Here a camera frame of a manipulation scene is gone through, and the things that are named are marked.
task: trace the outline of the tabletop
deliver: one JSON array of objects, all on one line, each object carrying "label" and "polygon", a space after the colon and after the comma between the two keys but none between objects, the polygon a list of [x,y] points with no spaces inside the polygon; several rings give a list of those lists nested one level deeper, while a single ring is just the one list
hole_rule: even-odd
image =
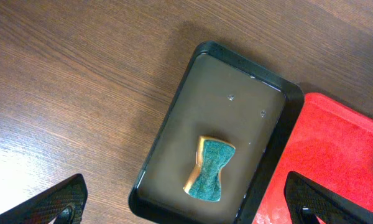
[{"label": "tabletop", "polygon": [[373,119],[373,0],[0,1],[0,213],[82,173],[127,197],[194,48],[215,40]]}]

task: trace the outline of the black tray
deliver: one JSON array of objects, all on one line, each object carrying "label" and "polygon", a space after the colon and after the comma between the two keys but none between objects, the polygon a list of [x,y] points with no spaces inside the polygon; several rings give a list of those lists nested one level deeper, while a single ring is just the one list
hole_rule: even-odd
[{"label": "black tray", "polygon": [[137,194],[137,188],[143,178],[145,169],[150,161],[150,158],[152,157],[155,146],[183,88],[190,69],[197,56],[201,54],[208,54],[236,69],[241,70],[244,73],[247,73],[248,75],[252,75],[265,84],[280,90],[285,96],[285,104],[272,135],[270,136],[267,150],[261,157],[256,172],[247,189],[246,197],[241,200],[239,212],[233,221],[233,223],[250,224],[256,215],[257,209],[259,208],[272,174],[275,171],[280,156],[282,155],[286,143],[292,133],[298,115],[302,110],[302,106],[304,104],[304,94],[297,85],[281,78],[260,65],[251,62],[243,56],[213,41],[203,42],[195,49],[180,85],[178,86],[172,104],[170,105],[166,117],[164,118],[164,121],[160,127],[158,135],[131,190],[129,196],[129,206],[135,215],[157,223],[199,223],[186,216],[171,211],[161,206],[159,203],[156,204],[143,200]]}]

